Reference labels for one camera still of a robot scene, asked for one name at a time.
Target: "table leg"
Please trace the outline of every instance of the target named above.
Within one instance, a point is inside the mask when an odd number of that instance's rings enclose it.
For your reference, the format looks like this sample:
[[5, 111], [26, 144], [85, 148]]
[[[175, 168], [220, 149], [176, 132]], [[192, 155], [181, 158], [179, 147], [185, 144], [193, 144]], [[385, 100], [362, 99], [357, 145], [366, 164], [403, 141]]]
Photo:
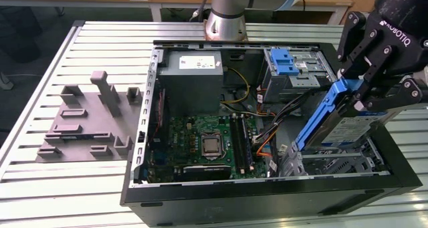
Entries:
[[6, 78], [6, 76], [0, 72], [0, 89], [10, 90], [13, 88], [11, 81]]
[[331, 17], [327, 21], [328, 25], [339, 25], [343, 15], [346, 13], [347, 7], [336, 7]]
[[160, 8], [161, 4], [149, 4], [151, 17], [153, 22], [161, 22]]
[[64, 14], [65, 14], [64, 7], [54, 7], [54, 11], [56, 11], [58, 17], [64, 16]]

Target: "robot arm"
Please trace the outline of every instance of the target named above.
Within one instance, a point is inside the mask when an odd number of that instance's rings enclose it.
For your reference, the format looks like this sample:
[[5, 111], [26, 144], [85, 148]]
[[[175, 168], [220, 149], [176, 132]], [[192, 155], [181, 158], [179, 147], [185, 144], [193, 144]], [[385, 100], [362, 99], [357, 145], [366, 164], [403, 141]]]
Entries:
[[[426, 105], [428, 0], [375, 0], [374, 7], [367, 18], [347, 16], [338, 81], [295, 139], [299, 150], [351, 145], [401, 110]], [[351, 134], [341, 135], [345, 127]]]
[[204, 33], [208, 40], [239, 41], [246, 38], [244, 9], [286, 10], [294, 0], [212, 0]]

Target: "orange wire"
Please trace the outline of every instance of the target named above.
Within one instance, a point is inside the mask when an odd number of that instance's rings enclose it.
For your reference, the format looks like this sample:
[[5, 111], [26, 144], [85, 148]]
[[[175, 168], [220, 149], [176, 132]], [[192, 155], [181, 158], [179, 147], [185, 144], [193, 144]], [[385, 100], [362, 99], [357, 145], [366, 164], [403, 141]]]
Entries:
[[259, 107], [260, 107], [260, 104], [256, 104], [256, 114], [266, 115], [267, 113], [262, 113], [262, 112], [259, 111]]
[[260, 150], [263, 148], [263, 146], [267, 144], [267, 142], [272, 139], [275, 133], [276, 133], [278, 130], [275, 130], [271, 135], [268, 136], [268, 138], [264, 140], [264, 142], [262, 143], [260, 147], [258, 148], [256, 150], [256, 156], [271, 156], [271, 154], [267, 154], [267, 153], [260, 153]]

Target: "floor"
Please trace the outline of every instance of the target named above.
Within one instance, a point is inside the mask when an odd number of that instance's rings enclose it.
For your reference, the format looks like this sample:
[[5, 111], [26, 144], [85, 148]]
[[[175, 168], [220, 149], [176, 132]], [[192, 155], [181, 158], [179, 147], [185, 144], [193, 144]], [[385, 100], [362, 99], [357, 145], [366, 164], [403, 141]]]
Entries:
[[[42, 75], [52, 58], [61, 45], [64, 37], [74, 20], [85, 21], [140, 21], [151, 22], [148, 9], [132, 8], [65, 8], [65, 15], [58, 17], [54, 9], [48, 7], [32, 8], [42, 29], [42, 34], [34, 38], [40, 49], [40, 57], [25, 64], [15, 63], [0, 51], [0, 71], [5, 75]], [[164, 22], [187, 22], [193, 10], [163, 9], [161, 19]], [[244, 14], [248, 23], [271, 23], [271, 13], [267, 11], [248, 11]], [[9, 91], [0, 90], [0, 130], [10, 130], [26, 101], [38, 84], [38, 76], [10, 76], [14, 87]], [[7, 136], [0, 131], [0, 146]]]

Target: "aluminum extrusion table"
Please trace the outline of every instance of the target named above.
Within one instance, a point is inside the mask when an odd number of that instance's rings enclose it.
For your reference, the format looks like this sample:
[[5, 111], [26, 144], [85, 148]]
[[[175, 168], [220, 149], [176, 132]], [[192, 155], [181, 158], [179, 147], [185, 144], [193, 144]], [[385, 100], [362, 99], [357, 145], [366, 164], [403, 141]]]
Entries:
[[[342, 27], [247, 24], [250, 41], [327, 42], [336, 47]], [[65, 84], [96, 91], [93, 70], [105, 70], [117, 91], [144, 88], [152, 40], [203, 40], [203, 26], [188, 23], [85, 22], [72, 27], [9, 137], [0, 149], [0, 223], [10, 227], [144, 227], [118, 206], [125, 161], [34, 163]], [[426, 227], [428, 110], [403, 111], [387, 124], [423, 183], [347, 215], [259, 220], [203, 227]]]

